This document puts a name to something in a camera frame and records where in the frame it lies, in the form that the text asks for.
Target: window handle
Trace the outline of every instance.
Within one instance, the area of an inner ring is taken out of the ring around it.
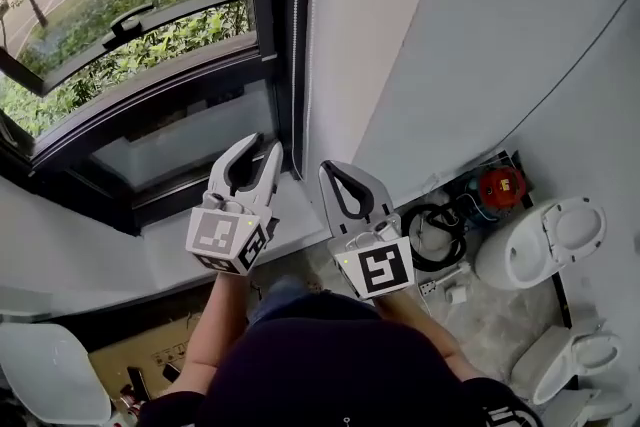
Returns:
[[[111,22],[111,32],[102,38],[105,48],[113,49],[142,35],[142,23],[138,15],[151,11],[152,2],[134,7]]]

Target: cardboard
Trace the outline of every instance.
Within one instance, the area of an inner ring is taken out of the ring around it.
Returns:
[[[162,375],[164,366],[171,363],[182,368],[187,344],[199,318],[200,314],[184,317],[89,354],[100,382],[119,411],[126,411],[120,390],[131,384],[127,367],[139,368],[149,396],[159,397],[171,384]]]

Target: shirt sleeve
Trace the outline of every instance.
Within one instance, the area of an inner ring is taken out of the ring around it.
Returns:
[[[204,395],[178,391],[147,402],[140,409],[138,427],[184,427],[195,423]]]
[[[543,427],[540,418],[511,389],[488,377],[464,381],[462,386],[471,402],[484,411],[487,425]]]

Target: black wire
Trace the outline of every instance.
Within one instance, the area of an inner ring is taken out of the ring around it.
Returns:
[[[558,82],[556,82],[556,85],[553,86],[553,88],[551,88],[551,91],[549,91],[546,95],[544,95],[544,97],[542,98],[542,100],[540,100],[534,107],[533,109],[531,109],[527,115],[522,118],[522,120],[520,120],[520,123],[518,123],[507,135],[505,135],[498,144],[496,144],[493,149],[495,150],[496,148],[498,148],[499,146],[502,145],[502,143],[504,143],[510,136],[511,134],[513,134],[516,130],[518,130],[518,128],[520,128],[520,126],[527,120],[527,118],[529,116],[531,116],[531,114],[533,114],[533,111],[535,111],[538,107],[540,107],[540,105],[542,104],[542,102],[544,102],[547,98],[549,98],[549,96],[551,96],[551,94],[557,89],[557,87],[562,84],[564,82],[564,79],[566,79],[569,74],[575,69],[576,66],[578,66],[578,64],[580,64],[580,61],[582,61],[582,59],[584,58],[584,56],[586,56],[589,53],[589,50],[591,50],[593,48],[593,45],[595,45],[598,40],[600,39],[600,36],[602,36],[604,34],[604,32],[609,28],[609,25],[611,25],[611,23],[613,22],[613,20],[615,19],[616,16],[618,16],[618,13],[620,12],[620,10],[625,6],[625,4],[627,3],[628,0],[622,0],[622,2],[620,3],[620,5],[618,6],[618,8],[613,12],[613,14],[611,15],[611,17],[609,18],[609,20],[607,21],[607,23],[604,24],[604,27],[602,27],[602,29],[600,30],[600,32],[598,33],[598,35],[594,38],[594,40],[589,44],[589,46],[586,48],[586,50],[584,52],[582,52],[582,54],[580,55],[580,57],[578,57],[578,60],[573,63],[573,66],[571,66],[571,68],[569,68],[569,71],[567,71]]]

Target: blue jeans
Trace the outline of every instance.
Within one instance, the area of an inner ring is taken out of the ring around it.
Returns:
[[[299,278],[289,275],[282,276],[271,286],[264,299],[260,301],[260,304],[258,304],[256,309],[251,312],[251,315],[249,315],[249,327],[253,326],[256,322],[259,322],[267,315],[271,315],[276,310],[279,310],[284,306],[288,306],[294,301],[302,299],[303,297],[307,297],[311,294],[312,292],[309,291],[307,286]],[[358,304],[359,306],[375,311],[375,308],[367,303],[363,303],[361,301],[341,294],[334,295],[342,297],[346,301],[351,301],[355,304]]]

